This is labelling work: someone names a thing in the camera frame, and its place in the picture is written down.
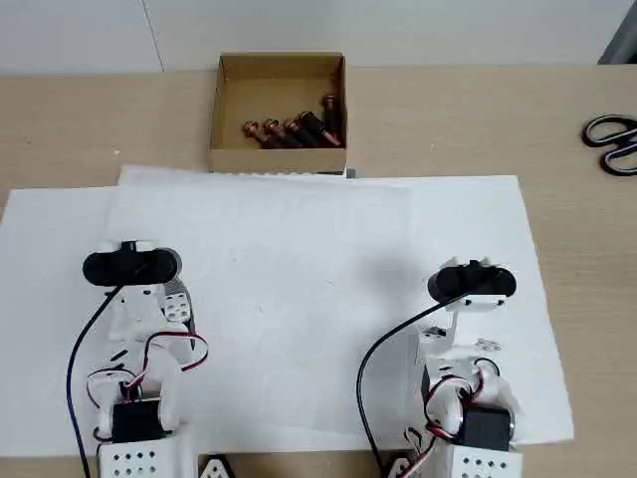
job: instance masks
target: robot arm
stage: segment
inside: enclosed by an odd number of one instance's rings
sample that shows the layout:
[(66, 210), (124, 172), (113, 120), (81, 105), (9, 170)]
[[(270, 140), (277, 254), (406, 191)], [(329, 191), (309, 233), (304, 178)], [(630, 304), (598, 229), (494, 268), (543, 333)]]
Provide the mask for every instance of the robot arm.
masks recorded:
[(462, 315), (502, 307), (516, 287), (513, 274), (487, 260), (462, 265), (454, 259), (429, 280), (432, 298), (448, 304), (451, 325), (422, 321), (414, 328), (411, 376), (421, 383), (424, 423), (410, 427), (410, 436), (405, 432), (414, 456), (396, 459), (389, 478), (522, 476), (522, 456), (511, 448), (521, 411), (497, 365), (502, 346), (487, 339), (461, 345), (456, 337)]
[[(192, 303), (169, 249), (130, 241), (92, 254), (84, 274), (96, 286), (121, 287), (112, 305), (105, 361), (87, 378), (98, 411), (94, 437), (101, 476), (193, 478), (197, 457), (178, 413), (184, 372), (205, 362)], [(215, 466), (224, 478), (222, 461)]]

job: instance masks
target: red and white wire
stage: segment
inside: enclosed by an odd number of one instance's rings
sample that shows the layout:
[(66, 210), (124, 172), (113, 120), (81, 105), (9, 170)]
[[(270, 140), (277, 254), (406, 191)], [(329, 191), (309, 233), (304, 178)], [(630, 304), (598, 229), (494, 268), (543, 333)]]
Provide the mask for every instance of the red and white wire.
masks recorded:
[(94, 399), (93, 394), (91, 393), (91, 378), (96, 375), (105, 373), (109, 378), (116, 376), (118, 373), (125, 373), (126, 377), (122, 377), (122, 382), (126, 382), (131, 377), (135, 377), (135, 374), (127, 368), (116, 368), (116, 367), (105, 367), (100, 368), (98, 370), (92, 371), (87, 375), (87, 395), (89, 396), (89, 400), (96, 406), (96, 408), (100, 408), (98, 402)]
[(440, 426), (440, 424), (436, 423), (429, 416), (427, 407), (429, 406), (429, 403), (435, 396), (436, 392), (438, 392), (438, 390), (440, 390), (442, 385), (444, 384), (448, 384), (452, 381), (458, 382), (457, 386), (460, 386), (466, 393), (466, 396), (464, 397), (459, 395), (459, 398), (463, 402), (463, 408), (464, 408), (464, 403), (467, 401), (469, 402), (473, 401), (482, 392), (485, 386), (484, 375), (481, 370), (478, 371), (478, 378), (479, 378), (479, 383), (478, 383), (478, 387), (475, 390), (472, 389), (471, 384), (469, 383), (468, 380), (457, 375), (445, 376), (444, 378), (440, 379), (440, 381), (438, 381), (438, 383), (436, 383), (431, 388), (431, 390), (429, 390), (424, 400), (425, 401), (424, 408), (425, 408), (425, 419), (427, 420), (425, 428), (431, 434), (433, 434), (435, 437), (442, 438), (444, 440), (453, 440), (454, 438), (456, 438), (456, 435), (454, 433), (450, 433), (447, 430), (445, 430), (442, 426)]
[(427, 446), (427, 449), (416, 457), (413, 463), (409, 465), (409, 468), (403, 471), (402, 474), (398, 475), (399, 478), (409, 478), (414, 473), (416, 473), (418, 469), (423, 465), (423, 463), (427, 461), (427, 458), (429, 458), (429, 456), (431, 455), (431, 452), (434, 449), (435, 443), (436, 443), (436, 436), (432, 436), (431, 441), (429, 442), (429, 446)]
[(189, 371), (189, 370), (193, 370), (194, 368), (197, 368), (198, 366), (200, 366), (201, 364), (203, 364), (206, 359), (208, 359), (208, 352), (209, 352), (209, 347), (208, 347), (208, 343), (206, 342), (206, 340), (197, 335), (197, 334), (189, 334), (187, 332), (157, 332), (153, 335), (151, 335), (147, 340), (146, 340), (146, 344), (144, 346), (144, 351), (143, 351), (143, 368), (141, 370), (141, 372), (136, 375), (134, 377), (133, 380), (131, 380), (129, 383), (126, 383), (124, 385), (124, 388), (134, 388), (136, 386), (141, 385), (141, 383), (143, 382), (146, 373), (148, 372), (148, 351), (150, 350), (150, 346), (153, 340), (157, 339), (157, 338), (175, 338), (175, 339), (180, 339), (180, 340), (194, 340), (194, 341), (198, 341), (200, 343), (202, 343), (205, 347), (206, 347), (206, 352), (203, 354), (202, 357), (198, 358), (197, 360), (192, 361), (191, 363), (187, 363), (186, 365), (182, 365), (181, 366), (181, 371)]

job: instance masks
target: white wall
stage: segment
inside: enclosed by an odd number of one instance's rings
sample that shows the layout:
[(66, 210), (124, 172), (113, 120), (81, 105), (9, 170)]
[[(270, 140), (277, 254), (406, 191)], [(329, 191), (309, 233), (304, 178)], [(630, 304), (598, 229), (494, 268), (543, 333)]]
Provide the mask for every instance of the white wall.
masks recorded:
[(0, 74), (161, 71), (139, 0), (0, 0)]
[(0, 74), (205, 69), (222, 51), (351, 65), (593, 64), (633, 0), (0, 0)]

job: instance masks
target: perforated white plate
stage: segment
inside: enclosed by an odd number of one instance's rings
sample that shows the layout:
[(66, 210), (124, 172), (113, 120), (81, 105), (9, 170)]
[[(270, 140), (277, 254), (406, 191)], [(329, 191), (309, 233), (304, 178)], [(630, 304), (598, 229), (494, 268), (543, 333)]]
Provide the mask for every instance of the perforated white plate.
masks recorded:
[(194, 458), (186, 456), (178, 436), (114, 443), (100, 448), (101, 478), (194, 478)]

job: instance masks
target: black cable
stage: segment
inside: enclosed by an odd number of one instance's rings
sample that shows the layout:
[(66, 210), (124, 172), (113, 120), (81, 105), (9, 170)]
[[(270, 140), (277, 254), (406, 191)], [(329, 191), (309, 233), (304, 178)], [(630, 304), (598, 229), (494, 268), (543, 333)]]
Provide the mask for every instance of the black cable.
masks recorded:
[(374, 342), (373, 345), (369, 348), (369, 350), (365, 354), (365, 356), (362, 358), (362, 362), (360, 363), (360, 367), (358, 368), (358, 376), (356, 377), (356, 402), (358, 404), (358, 413), (360, 414), (360, 421), (362, 421), (362, 426), (365, 429), (365, 435), (367, 435), (369, 446), (371, 447), (371, 451), (374, 454), (374, 459), (376, 460), (376, 464), (378, 465), (378, 469), (380, 470), (381, 476), (383, 473), (382, 458), (380, 456), (380, 451), (378, 451), (378, 446), (376, 445), (374, 436), (371, 433), (371, 428), (369, 427), (369, 423), (367, 422), (367, 416), (365, 415), (365, 408), (364, 408), (364, 405), (362, 404), (362, 374), (365, 371), (365, 367), (367, 366), (369, 359), (371, 359), (371, 356), (373, 355), (373, 353), (376, 352), (376, 349), (378, 349), (378, 347), (380, 347), (380, 345), (383, 342), (387, 341), (392, 336), (395, 336), (403, 329), (411, 326), (415, 322), (418, 322), (420, 319), (423, 319), (424, 317), (427, 317), (430, 314), (433, 314), (434, 312), (437, 312), (440, 309), (450, 306), (451, 304), (458, 302), (461, 299), (469, 296), (470, 294), (474, 293), (478, 289), (484, 287), (485, 285), (495, 280), (499, 275), (500, 275), (500, 271), (496, 273), (494, 276), (490, 277), (488, 280), (481, 281), (480, 284), (478, 284), (476, 287), (471, 288), (470, 290), (464, 292), (463, 294), (460, 294), (459, 296), (454, 297), (453, 299), (450, 299), (449, 301), (438, 303), (435, 306), (430, 307), (429, 309), (421, 312), (420, 314), (415, 315), (411, 319), (394, 327), (392, 330), (390, 330), (388, 333), (384, 334), (383, 336), (380, 337), (380, 339)]
[(82, 433), (80, 433), (80, 426), (78, 425), (78, 418), (76, 417), (76, 411), (73, 407), (73, 397), (71, 394), (71, 376), (73, 373), (73, 366), (76, 362), (76, 355), (78, 354), (78, 349), (82, 344), (85, 336), (100, 317), (100, 315), (104, 312), (108, 304), (115, 298), (115, 296), (119, 293), (123, 286), (115, 287), (111, 292), (108, 293), (106, 299), (102, 302), (102, 304), (98, 307), (96, 312), (93, 314), (91, 319), (84, 326), (76, 342), (73, 345), (73, 349), (71, 350), (71, 356), (69, 357), (69, 366), (67, 367), (67, 406), (69, 407), (69, 416), (71, 418), (71, 423), (73, 424), (73, 429), (76, 433), (76, 440), (78, 442), (78, 449), (80, 450), (80, 458), (82, 459), (82, 466), (84, 468), (84, 476), (86, 478), (91, 478), (91, 469), (89, 468), (89, 460), (87, 459), (87, 453), (84, 449), (84, 442), (82, 441)]

